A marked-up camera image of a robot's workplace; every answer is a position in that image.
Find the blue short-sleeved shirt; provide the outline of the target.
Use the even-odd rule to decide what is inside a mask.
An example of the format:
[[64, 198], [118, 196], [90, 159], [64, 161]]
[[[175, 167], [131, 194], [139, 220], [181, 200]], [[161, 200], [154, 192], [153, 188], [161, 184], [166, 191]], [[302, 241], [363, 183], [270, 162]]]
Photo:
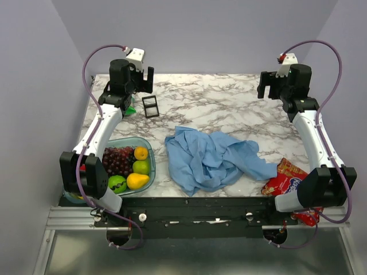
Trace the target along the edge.
[[259, 145], [217, 131], [210, 134], [175, 127], [165, 137], [169, 175], [188, 195], [214, 192], [236, 183], [242, 175], [256, 181], [277, 176], [277, 164], [258, 156]]

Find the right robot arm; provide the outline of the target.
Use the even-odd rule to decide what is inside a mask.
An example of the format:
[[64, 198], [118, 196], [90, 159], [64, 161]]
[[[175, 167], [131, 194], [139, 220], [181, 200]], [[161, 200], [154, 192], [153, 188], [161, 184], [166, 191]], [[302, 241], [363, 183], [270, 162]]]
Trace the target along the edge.
[[275, 225], [285, 213], [313, 207], [352, 205], [350, 190], [357, 179], [353, 167], [345, 166], [336, 153], [322, 122], [316, 99], [309, 97], [312, 70], [308, 65], [283, 65], [277, 72], [261, 72], [257, 96], [262, 99], [269, 87], [269, 98], [281, 100], [283, 110], [301, 136], [310, 173], [296, 190], [278, 195], [275, 205], [264, 209], [264, 219]]

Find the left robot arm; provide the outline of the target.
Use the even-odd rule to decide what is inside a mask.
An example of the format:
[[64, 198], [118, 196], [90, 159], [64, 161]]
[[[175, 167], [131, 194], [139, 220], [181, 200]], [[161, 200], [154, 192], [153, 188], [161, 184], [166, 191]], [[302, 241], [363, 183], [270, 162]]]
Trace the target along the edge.
[[154, 68], [140, 72], [128, 59], [116, 59], [110, 63], [109, 76], [88, 131], [71, 152], [61, 154], [60, 167], [65, 191], [81, 195], [93, 208], [109, 210], [107, 219], [114, 226], [121, 226], [126, 222], [127, 212], [121, 208], [122, 198], [108, 187], [103, 154], [114, 129], [131, 105], [132, 95], [153, 92]]

